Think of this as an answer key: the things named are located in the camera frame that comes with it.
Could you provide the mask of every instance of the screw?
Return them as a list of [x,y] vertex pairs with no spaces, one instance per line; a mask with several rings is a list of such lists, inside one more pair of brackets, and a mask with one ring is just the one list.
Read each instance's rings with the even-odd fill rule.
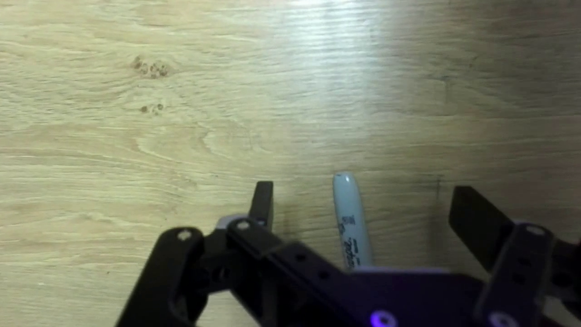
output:
[[488,317],[492,327],[519,327],[519,324],[507,313],[496,312]]
[[530,235],[536,235],[536,237],[543,237],[545,235],[545,230],[537,228],[537,226],[526,226],[526,232]]
[[249,230],[249,228],[251,228],[251,224],[245,222],[245,221],[241,221],[241,222],[236,226],[236,230],[240,230],[240,232],[245,232],[245,230]]
[[370,327],[398,327],[398,321],[389,312],[374,312],[370,315]]
[[180,239],[182,242],[189,241],[191,237],[192,237],[192,233],[187,232],[187,230],[183,230],[183,232],[178,233],[178,239]]

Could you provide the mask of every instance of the marker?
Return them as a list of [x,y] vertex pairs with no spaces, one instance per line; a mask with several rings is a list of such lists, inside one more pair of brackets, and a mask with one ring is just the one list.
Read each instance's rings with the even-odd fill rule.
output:
[[332,179],[334,213],[341,235],[349,270],[370,268],[370,250],[359,188],[352,175],[339,173]]

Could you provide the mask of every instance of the wooden surface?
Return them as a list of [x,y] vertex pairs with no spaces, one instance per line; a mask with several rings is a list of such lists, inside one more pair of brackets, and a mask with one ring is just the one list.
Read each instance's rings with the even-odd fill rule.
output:
[[[265,179],[338,266],[343,170],[379,266],[483,277],[456,184],[576,242],[579,54],[577,3],[0,0],[0,326],[113,326],[163,230]],[[202,326],[254,324],[218,297]]]

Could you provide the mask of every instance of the wooden table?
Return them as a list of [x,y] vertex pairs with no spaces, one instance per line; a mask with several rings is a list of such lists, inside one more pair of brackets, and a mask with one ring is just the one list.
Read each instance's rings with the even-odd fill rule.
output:
[[[576,242],[579,106],[577,3],[0,0],[0,326],[113,326],[156,237],[256,181],[338,266],[338,172],[378,266],[483,277],[458,184]],[[254,324],[223,295],[200,326]]]

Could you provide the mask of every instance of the silver marker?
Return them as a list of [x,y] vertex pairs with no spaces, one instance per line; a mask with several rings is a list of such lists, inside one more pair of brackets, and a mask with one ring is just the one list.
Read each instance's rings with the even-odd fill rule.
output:
[[359,188],[352,175],[339,173],[332,179],[334,213],[341,235],[343,252],[350,270],[372,266],[367,226]]

